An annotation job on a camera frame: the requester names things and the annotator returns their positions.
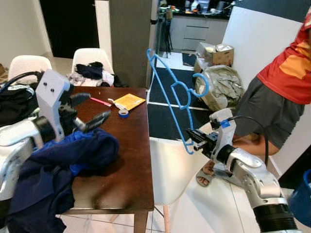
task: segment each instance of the gray cabinet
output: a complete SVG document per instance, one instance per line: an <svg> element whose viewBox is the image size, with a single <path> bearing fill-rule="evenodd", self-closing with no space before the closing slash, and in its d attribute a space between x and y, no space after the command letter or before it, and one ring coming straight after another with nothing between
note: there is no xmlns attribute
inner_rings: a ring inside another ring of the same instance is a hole
<svg viewBox="0 0 311 233"><path fill-rule="evenodd" d="M171 38L174 51L196 50L200 42L222 43L228 20L174 16Z"/></svg>

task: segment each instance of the roll of tape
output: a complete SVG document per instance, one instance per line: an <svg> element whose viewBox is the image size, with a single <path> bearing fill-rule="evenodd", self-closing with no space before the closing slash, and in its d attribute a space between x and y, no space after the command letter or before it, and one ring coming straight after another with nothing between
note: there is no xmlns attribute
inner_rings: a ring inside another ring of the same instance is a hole
<svg viewBox="0 0 311 233"><path fill-rule="evenodd" d="M122 118L128 118L128 111L125 109L122 109L119 111L119 116Z"/></svg>

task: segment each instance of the dark wooden table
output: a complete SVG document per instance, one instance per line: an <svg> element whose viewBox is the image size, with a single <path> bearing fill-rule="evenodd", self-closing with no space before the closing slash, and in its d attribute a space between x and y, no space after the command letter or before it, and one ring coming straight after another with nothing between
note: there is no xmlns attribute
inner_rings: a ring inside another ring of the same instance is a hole
<svg viewBox="0 0 311 233"><path fill-rule="evenodd" d="M76 87L74 93L79 92L104 101L128 93L146 98L143 88ZM96 174L82 172L74 179L75 203L66 214L134 214L134 232L145 233L148 211L154 208L146 102L132 109L127 119L119 117L115 106L91 100L76 109L84 122L111 109L101 128L119 140L120 150L119 158L108 168Z"/></svg>

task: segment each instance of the pink pen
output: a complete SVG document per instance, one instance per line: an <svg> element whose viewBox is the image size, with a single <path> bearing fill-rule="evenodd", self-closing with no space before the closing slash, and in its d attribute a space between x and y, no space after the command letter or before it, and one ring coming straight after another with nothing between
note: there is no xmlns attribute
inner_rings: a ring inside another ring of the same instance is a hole
<svg viewBox="0 0 311 233"><path fill-rule="evenodd" d="M97 102L97 103L101 103L101 104L104 104L104 105L106 105L106 106L108 106L108 107L111 107L111 103L107 103L107 102L105 102L105 101L102 101L102 100L99 100L99 99L93 98L93 97L91 97L90 99L93 100L93 101L95 101L95 102Z"/></svg>

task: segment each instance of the chair leg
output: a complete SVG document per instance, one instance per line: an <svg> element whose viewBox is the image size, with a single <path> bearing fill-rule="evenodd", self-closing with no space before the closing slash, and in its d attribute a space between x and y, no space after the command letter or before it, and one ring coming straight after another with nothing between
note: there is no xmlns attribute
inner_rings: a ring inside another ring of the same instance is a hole
<svg viewBox="0 0 311 233"><path fill-rule="evenodd" d="M164 214L165 233L170 233L171 232L171 226L170 226L169 206L168 205L163 206L163 214Z"/></svg>
<svg viewBox="0 0 311 233"><path fill-rule="evenodd" d="M113 215L110 219L110 223L113 223L119 215Z"/></svg>

